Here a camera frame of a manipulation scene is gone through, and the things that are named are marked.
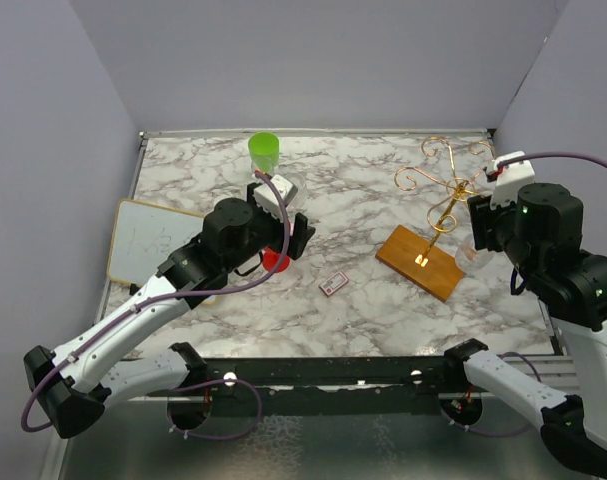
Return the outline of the red plastic wine glass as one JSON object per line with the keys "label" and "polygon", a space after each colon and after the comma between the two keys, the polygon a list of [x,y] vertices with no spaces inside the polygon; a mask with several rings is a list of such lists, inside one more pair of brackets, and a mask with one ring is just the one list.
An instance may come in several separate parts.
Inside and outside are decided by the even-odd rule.
{"label": "red plastic wine glass", "polygon": [[276,273],[285,271],[290,265],[290,258],[285,256],[282,261],[279,260],[280,253],[270,248],[262,252],[262,266],[266,271],[274,270]]}

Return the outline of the green plastic wine glass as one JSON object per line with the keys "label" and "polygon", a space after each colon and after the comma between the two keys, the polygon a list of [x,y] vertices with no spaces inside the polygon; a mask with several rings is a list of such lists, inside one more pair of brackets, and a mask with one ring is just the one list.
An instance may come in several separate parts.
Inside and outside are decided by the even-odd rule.
{"label": "green plastic wine glass", "polygon": [[270,156],[277,159],[280,157],[279,138],[271,132],[258,132],[248,140],[250,158],[254,156]]}

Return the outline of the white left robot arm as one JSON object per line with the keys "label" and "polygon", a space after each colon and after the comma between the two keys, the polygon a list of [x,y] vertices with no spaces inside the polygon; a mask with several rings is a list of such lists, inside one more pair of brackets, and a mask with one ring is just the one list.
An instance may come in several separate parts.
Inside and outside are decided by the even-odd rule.
{"label": "white left robot arm", "polygon": [[21,416],[35,433],[29,411],[40,405],[63,439],[87,430],[107,408],[151,393],[177,389],[189,395],[206,380],[206,364],[187,343],[148,359],[127,361],[143,340],[211,296],[239,292],[228,277],[266,249],[277,261],[301,257],[315,230],[287,207],[298,193],[275,175],[247,187],[245,198],[225,198],[203,219],[201,231],[169,254],[124,304],[86,332],[49,350],[31,349],[23,359],[31,395]]}

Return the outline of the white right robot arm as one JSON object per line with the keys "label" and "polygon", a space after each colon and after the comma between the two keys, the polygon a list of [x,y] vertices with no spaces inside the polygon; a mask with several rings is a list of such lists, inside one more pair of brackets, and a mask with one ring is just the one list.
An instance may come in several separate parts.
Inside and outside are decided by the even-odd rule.
{"label": "white right robot arm", "polygon": [[561,331],[580,392],[570,395],[523,374],[471,339],[445,353],[444,383],[501,399],[539,432],[564,467],[607,479],[607,257],[582,249],[582,202],[565,187],[531,183],[505,207],[467,201],[475,246],[503,252]]}

